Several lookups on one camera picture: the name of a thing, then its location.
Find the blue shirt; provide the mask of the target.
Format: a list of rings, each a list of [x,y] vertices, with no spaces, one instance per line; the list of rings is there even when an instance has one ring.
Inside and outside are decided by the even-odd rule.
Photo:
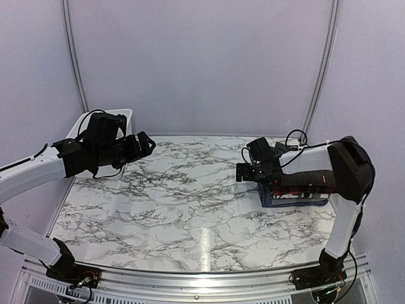
[[[274,195],[270,192],[270,187],[265,186],[263,184],[258,183],[258,192],[259,192],[259,197],[261,201],[261,206],[264,208],[287,208],[287,207],[301,207],[301,206],[325,206],[327,202],[324,203],[316,203],[313,205],[310,205],[308,203],[298,203],[298,204],[292,204],[292,205],[272,205],[271,199]]]

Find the grey white shirt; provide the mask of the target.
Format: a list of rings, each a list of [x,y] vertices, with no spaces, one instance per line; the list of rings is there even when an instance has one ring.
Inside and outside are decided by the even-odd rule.
[[[310,205],[316,203],[324,203],[329,199],[329,194],[310,194],[309,197],[304,197],[298,194],[285,194],[282,196],[273,196],[271,199],[272,205],[292,205],[298,203],[308,203]]]

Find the black pinstripe long sleeve shirt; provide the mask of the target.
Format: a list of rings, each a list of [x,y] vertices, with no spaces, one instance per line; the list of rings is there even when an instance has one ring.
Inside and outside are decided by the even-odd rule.
[[[278,162],[281,167],[277,177],[279,186],[336,188],[327,145],[285,152]]]

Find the red black plaid shirt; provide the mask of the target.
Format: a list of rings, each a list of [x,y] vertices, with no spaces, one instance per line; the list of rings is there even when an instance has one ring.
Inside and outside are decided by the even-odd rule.
[[[335,187],[273,187],[270,192],[276,197],[282,197],[287,194],[298,197],[309,198],[321,194],[333,194],[336,192]]]

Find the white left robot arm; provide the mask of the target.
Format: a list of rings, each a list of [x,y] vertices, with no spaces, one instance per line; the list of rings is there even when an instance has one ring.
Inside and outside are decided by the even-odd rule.
[[[127,129],[124,112],[92,110],[83,114],[66,139],[1,168],[1,202],[85,171],[96,179],[101,167],[121,171],[126,164],[151,155],[156,143],[145,132],[132,134]],[[54,266],[67,282],[80,276],[80,268],[63,242],[19,226],[5,215],[1,215],[1,246]]]

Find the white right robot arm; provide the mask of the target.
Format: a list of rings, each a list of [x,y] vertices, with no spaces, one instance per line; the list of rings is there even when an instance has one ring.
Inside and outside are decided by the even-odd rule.
[[[262,196],[273,200],[293,197],[294,204],[315,197],[337,195],[338,207],[332,232],[320,254],[313,277],[326,284],[338,273],[357,234],[363,208],[373,189],[375,167],[353,136],[314,146],[270,146],[260,137],[243,148],[249,159],[236,165],[238,182],[256,182]]]

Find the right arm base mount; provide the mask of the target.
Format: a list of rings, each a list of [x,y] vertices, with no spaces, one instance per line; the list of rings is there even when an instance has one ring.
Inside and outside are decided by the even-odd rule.
[[[347,278],[344,267],[330,270],[321,265],[293,270],[289,276],[289,282],[297,290],[317,288],[323,285],[345,281]]]

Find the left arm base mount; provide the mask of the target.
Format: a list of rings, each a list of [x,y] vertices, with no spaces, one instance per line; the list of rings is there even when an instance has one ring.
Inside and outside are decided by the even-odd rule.
[[[63,270],[57,270],[56,267],[51,267],[49,270],[46,270],[46,276],[76,286],[79,282],[89,278],[90,281],[85,282],[84,285],[94,289],[97,288],[99,284],[101,269],[75,263],[72,267]]]

